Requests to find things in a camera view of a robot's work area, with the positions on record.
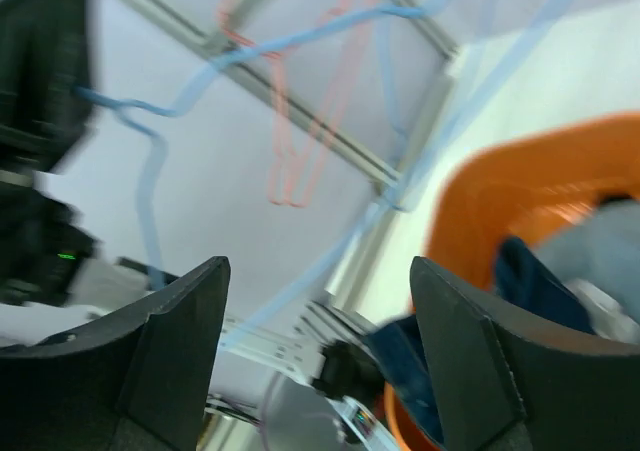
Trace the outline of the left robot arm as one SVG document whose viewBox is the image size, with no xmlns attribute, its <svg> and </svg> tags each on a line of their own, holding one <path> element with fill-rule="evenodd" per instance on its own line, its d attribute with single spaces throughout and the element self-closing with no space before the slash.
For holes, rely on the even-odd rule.
<svg viewBox="0 0 640 451">
<path fill-rule="evenodd" d="M 38 188 L 89 132 L 93 104 L 88 37 L 91 0 L 1 0 L 1 301 L 64 307 L 87 292 L 89 304 L 121 306 L 123 292 L 91 279 L 120 269 L 145 292 L 175 281 L 149 276 L 127 258 L 98 259 L 98 242 L 76 225 L 74 209 Z"/>
</svg>

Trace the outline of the pink hanger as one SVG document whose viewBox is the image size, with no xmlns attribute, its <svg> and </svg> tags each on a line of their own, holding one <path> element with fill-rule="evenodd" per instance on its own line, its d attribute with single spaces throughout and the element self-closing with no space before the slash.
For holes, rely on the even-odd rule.
<svg viewBox="0 0 640 451">
<path fill-rule="evenodd" d="M 372 26 L 370 24 L 359 24 L 350 32 L 342 47 L 338 64 L 323 95 L 320 109 L 313 116 L 313 118 L 317 116 L 320 123 L 319 136 L 316 138 L 317 144 L 312 149 L 311 162 L 306 166 L 303 177 L 294 190 L 295 201 L 303 197 L 311 167 L 317 162 L 320 150 L 326 152 L 327 159 L 330 145 L 337 134 L 337 128 L 353 94 L 364 51 L 370 41 L 371 34 Z"/>
<path fill-rule="evenodd" d="M 303 197 L 295 201 L 294 190 L 303 171 L 311 162 L 313 147 L 317 144 L 320 123 L 318 117 L 312 119 L 309 126 L 311 136 L 305 150 L 298 154 L 292 140 L 292 123 L 290 120 L 289 95 L 285 58 L 297 50 L 299 46 L 289 46 L 280 52 L 270 51 L 262 54 L 270 64 L 270 97 L 271 105 L 275 112 L 273 126 L 273 153 L 272 163 L 267 186 L 267 197 L 272 204 L 304 208 L 311 202 L 312 193 L 323 171 L 326 152 L 320 150 L 317 162 L 311 167 L 309 181 L 303 191 Z"/>
</svg>

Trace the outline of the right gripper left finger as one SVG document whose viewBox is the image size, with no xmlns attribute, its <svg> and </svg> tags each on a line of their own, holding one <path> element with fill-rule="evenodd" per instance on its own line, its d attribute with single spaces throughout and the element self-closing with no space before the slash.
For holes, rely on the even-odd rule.
<svg viewBox="0 0 640 451">
<path fill-rule="evenodd" d="M 3 348 L 2 449 L 195 449 L 230 276 L 214 257 L 88 324 Z"/>
</svg>

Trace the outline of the white garment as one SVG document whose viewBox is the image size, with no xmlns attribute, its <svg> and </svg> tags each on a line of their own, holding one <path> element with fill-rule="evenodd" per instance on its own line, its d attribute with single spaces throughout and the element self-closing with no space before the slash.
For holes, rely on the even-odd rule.
<svg viewBox="0 0 640 451">
<path fill-rule="evenodd" d="M 585 280 L 569 281 L 565 287 L 585 308 L 598 336 L 627 344 L 639 343 L 639 324 L 618 301 Z"/>
</svg>

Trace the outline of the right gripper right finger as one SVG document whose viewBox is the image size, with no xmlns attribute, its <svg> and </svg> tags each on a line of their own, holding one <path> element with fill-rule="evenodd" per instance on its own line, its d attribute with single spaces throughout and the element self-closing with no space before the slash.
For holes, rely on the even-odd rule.
<svg viewBox="0 0 640 451">
<path fill-rule="evenodd" d="M 414 281 L 442 269 L 417 257 Z M 639 348 L 547 321 L 465 282 L 460 293 L 493 323 L 524 409 L 482 450 L 636 450 L 639 447 Z"/>
</svg>

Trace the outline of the light blue hanger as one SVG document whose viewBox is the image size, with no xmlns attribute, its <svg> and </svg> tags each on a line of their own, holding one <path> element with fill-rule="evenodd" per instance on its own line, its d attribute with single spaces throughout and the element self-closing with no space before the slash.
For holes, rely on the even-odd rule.
<svg viewBox="0 0 640 451">
<path fill-rule="evenodd" d="M 183 88 L 173 105 L 162 108 L 151 103 L 134 99 L 112 99 L 88 88 L 78 89 L 78 94 L 94 104 L 108 108 L 125 126 L 149 137 L 151 151 L 140 174 L 136 189 L 136 211 L 143 242 L 150 261 L 148 268 L 151 283 L 154 287 L 163 285 L 160 275 L 162 257 L 158 241 L 158 233 L 152 206 L 153 195 L 168 155 L 166 139 L 151 128 L 133 120 L 128 112 L 131 109 L 142 109 L 146 112 L 166 118 L 181 117 L 191 110 L 208 86 L 229 66 L 244 63 L 261 55 L 283 51 L 295 45 L 306 44 L 339 31 L 355 27 L 364 22 L 382 16 L 398 16 L 406 19 L 427 17 L 442 10 L 449 0 L 425 0 L 419 7 L 401 7 L 396 5 L 380 5 L 364 11 L 338 17 L 329 23 L 310 28 L 306 31 L 271 40 L 254 47 L 244 46 L 236 51 L 226 52 L 207 62 Z M 460 101 L 454 111 L 448 115 L 445 123 L 431 138 L 415 164 L 400 179 L 399 183 L 389 185 L 382 197 L 377 201 L 376 209 L 367 212 L 363 218 L 324 256 L 305 271 L 297 280 L 284 287 L 267 305 L 254 313 L 243 325 L 224 337 L 219 349 L 232 352 L 244 344 L 249 333 L 258 329 L 273 317 L 280 309 L 304 291 L 322 273 L 327 271 L 341 257 L 348 245 L 357 237 L 372 229 L 382 217 L 397 206 L 402 192 L 431 174 L 437 159 L 446 147 L 458 139 L 471 120 L 473 120 L 500 90 L 508 78 L 524 63 L 541 39 L 566 11 L 574 0 L 547 0 L 535 15 L 529 26 L 520 34 L 496 64 L 484 81 L 466 100 Z"/>
<path fill-rule="evenodd" d="M 389 0 L 389 6 L 396 10 L 392 16 L 402 19 L 412 18 L 411 13 L 399 11 L 400 0 Z M 407 151 L 409 133 L 402 122 L 398 94 L 395 85 L 393 64 L 391 59 L 390 20 L 384 18 L 376 26 L 376 50 L 382 82 L 385 110 L 391 129 L 395 133 L 395 150 L 392 153 L 392 164 L 400 165 L 400 160 Z"/>
</svg>

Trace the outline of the dark blue denim garment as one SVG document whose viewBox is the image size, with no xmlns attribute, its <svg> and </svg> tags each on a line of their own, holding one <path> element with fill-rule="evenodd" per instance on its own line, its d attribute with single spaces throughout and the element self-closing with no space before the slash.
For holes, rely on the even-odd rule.
<svg viewBox="0 0 640 451">
<path fill-rule="evenodd" d="M 594 334 L 584 305 L 518 237 L 494 264 L 495 298 L 565 328 Z M 439 269 L 412 288 L 418 312 L 365 338 L 379 369 L 415 425 L 447 450 L 482 450 L 524 409 L 493 323 L 469 308 L 465 282 Z"/>
</svg>

